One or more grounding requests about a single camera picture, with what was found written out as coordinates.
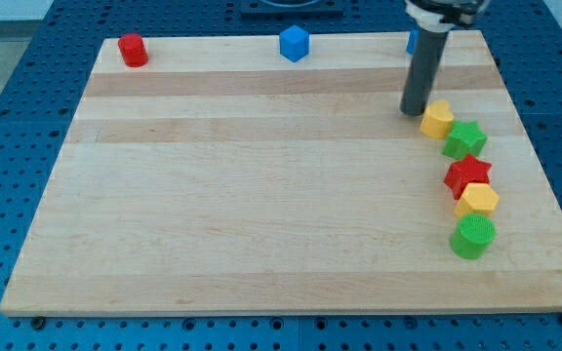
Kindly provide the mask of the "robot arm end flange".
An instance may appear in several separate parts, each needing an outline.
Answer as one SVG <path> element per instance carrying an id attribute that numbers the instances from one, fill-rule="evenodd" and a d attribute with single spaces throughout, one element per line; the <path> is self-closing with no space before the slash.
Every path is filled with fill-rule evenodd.
<path id="1" fill-rule="evenodd" d="M 491 0 L 405 0 L 405 11 L 421 29 L 444 33 L 472 27 Z"/>

